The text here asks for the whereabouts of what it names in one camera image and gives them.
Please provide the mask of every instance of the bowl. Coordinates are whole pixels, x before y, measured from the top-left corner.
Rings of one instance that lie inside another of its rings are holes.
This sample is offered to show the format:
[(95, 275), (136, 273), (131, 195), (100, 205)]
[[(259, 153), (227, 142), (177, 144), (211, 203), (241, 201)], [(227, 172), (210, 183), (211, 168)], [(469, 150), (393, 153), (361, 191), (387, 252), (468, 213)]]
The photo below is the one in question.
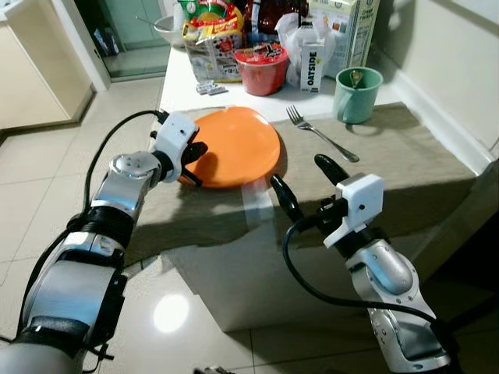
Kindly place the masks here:
[(182, 30), (173, 30), (173, 16), (160, 18), (154, 23), (154, 29), (172, 47), (183, 48)]
[(279, 44), (263, 43), (239, 49), (234, 52), (234, 58), (248, 94), (272, 95), (285, 82), (289, 60), (286, 50)]

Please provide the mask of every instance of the spoon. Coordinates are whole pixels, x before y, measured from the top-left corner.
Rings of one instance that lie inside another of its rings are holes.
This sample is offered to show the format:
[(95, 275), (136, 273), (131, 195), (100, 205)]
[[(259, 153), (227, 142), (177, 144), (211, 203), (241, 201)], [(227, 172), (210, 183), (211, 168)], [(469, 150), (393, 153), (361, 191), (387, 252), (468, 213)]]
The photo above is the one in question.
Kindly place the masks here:
[(153, 23), (147, 19), (144, 19), (144, 18), (141, 18), (139, 16), (135, 16), (135, 19), (138, 19), (139, 21), (142, 21), (142, 22), (145, 22), (145, 23), (149, 23), (151, 26), (155, 26), (157, 27), (158, 29), (162, 29), (164, 31), (171, 31), (169, 29), (167, 29), (166, 27), (163, 27), (163, 26), (160, 26), (160, 25), (157, 25), (156, 23)]
[(350, 80), (352, 81), (352, 88), (354, 89), (357, 88), (363, 77), (364, 75), (359, 70), (352, 70), (350, 72)]

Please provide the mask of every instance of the red noodle cup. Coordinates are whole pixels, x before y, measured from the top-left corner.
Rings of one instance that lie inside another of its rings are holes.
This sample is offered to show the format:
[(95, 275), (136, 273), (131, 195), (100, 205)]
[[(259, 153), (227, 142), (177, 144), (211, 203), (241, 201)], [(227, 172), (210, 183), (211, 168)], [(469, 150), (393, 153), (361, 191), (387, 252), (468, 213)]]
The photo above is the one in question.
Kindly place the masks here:
[(262, 43), (234, 52), (242, 84), (248, 94), (267, 96), (277, 92), (286, 79), (288, 53), (280, 44)]

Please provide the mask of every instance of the green mug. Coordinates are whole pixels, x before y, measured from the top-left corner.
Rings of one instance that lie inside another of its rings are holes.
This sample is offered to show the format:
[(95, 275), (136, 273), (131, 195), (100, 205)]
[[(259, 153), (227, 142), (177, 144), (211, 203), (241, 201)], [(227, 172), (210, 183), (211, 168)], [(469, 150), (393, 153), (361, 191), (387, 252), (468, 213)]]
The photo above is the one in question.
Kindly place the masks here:
[[(350, 72), (363, 74), (356, 88), (352, 88)], [(376, 101), (377, 89), (383, 83), (380, 72), (371, 68), (353, 67), (343, 69), (336, 75), (333, 114), (344, 123), (362, 123), (371, 116)]]

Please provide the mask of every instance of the black cable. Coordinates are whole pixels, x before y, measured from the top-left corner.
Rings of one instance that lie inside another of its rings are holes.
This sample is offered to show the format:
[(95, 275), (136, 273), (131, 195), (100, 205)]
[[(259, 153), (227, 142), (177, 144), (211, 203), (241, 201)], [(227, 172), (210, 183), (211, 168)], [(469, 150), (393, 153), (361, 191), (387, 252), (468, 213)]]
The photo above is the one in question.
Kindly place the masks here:
[[(92, 174), (94, 173), (95, 165), (99, 160), (99, 156), (101, 155), (102, 150), (104, 149), (104, 147), (106, 146), (106, 144), (108, 143), (108, 141), (116, 131), (118, 131), (127, 122), (131, 121), (134, 118), (140, 117), (141, 115), (155, 115), (160, 123), (163, 123), (165, 119), (168, 117), (168, 113), (166, 112), (161, 113), (160, 111), (152, 111), (152, 110), (138, 111), (137, 113), (129, 115), (128, 117), (123, 119), (108, 132), (104, 140), (102, 140), (101, 145), (95, 152), (94, 158), (90, 162), (90, 166), (87, 170), (87, 176), (85, 177), (85, 186), (83, 190), (83, 209), (80, 214), (80, 217), (84, 217), (86, 212), (90, 209), (90, 183), (92, 182)], [(79, 230), (81, 226), (82, 226), (81, 220), (79, 220), (78, 218), (73, 219), (68, 225), (68, 227), (63, 232), (61, 232), (61, 234), (58, 235), (58, 237), (44, 250), (44, 252), (38, 258), (37, 263), (35, 264), (33, 270), (31, 271), (30, 279), (28, 280), (26, 289), (24, 290), (23, 301), (21, 303), (21, 312), (19, 314), (19, 321), (17, 323), (16, 336), (19, 336), (19, 334), (23, 329), (23, 310), (26, 305), (26, 298), (28, 296), (28, 293), (30, 292), (30, 289), (33, 287), (35, 280), (40, 275), (41, 269), (46, 263), (48, 257), (52, 254), (52, 252), (54, 252), (54, 249), (57, 248), (58, 244), (62, 242), (68, 236), (69, 233)]]
[(99, 349), (99, 350), (86, 346), (85, 349), (87, 349), (90, 353), (93, 353), (94, 355), (97, 356), (97, 363), (95, 364), (93, 369), (83, 370), (82, 373), (83, 374), (92, 374), (93, 372), (96, 372), (97, 369), (99, 369), (99, 366), (101, 365), (102, 361), (114, 360), (115, 356), (107, 354), (108, 348), (109, 348), (109, 344), (107, 344), (107, 343), (102, 344), (101, 349)]
[(305, 217), (296, 221), (295, 224), (293, 224), (286, 232), (284, 241), (282, 243), (282, 255), (284, 256), (284, 261), (286, 262), (286, 266), (288, 267), (292, 276), (298, 281), (298, 283), (303, 288), (305, 288), (307, 292), (309, 292), (312, 296), (319, 298), (323, 302), (332, 305), (347, 306), (351, 308), (362, 308), (362, 309), (373, 308), (373, 309), (395, 310), (397, 312), (403, 312), (403, 313), (412, 314), (414, 316), (418, 316), (419, 318), (425, 319), (430, 323), (435, 323), (437, 321), (436, 318), (426, 314), (425, 312), (421, 312), (418, 309), (410, 308), (407, 306), (389, 304), (385, 302), (367, 302), (364, 300), (348, 300), (345, 298), (335, 298), (333, 296), (322, 293), (321, 291), (317, 290), (314, 286), (312, 286), (310, 283), (308, 283), (293, 265), (291, 258), (289, 257), (288, 246), (291, 237), (295, 234), (296, 231), (306, 230), (308, 228), (311, 228), (317, 222), (316, 219), (317, 219), (316, 217)]
[(99, 160), (99, 156), (101, 155), (102, 150), (104, 150), (104, 147), (106, 146), (106, 144), (108, 143), (108, 141), (116, 131), (118, 131), (127, 122), (133, 120), (134, 118), (140, 117), (141, 115), (155, 115), (160, 120), (164, 116), (164, 114), (161, 113), (160, 111), (138, 111), (137, 113), (129, 115), (128, 117), (123, 119), (120, 123), (118, 123), (108, 132), (104, 140), (102, 140), (101, 145), (97, 149), (97, 152), (95, 152), (94, 158), (92, 159), (92, 162), (90, 162), (90, 166), (88, 167), (87, 170), (87, 176), (85, 177), (85, 187), (83, 191), (82, 213), (86, 213), (90, 209), (90, 183), (92, 182), (92, 174), (94, 173), (95, 165)]

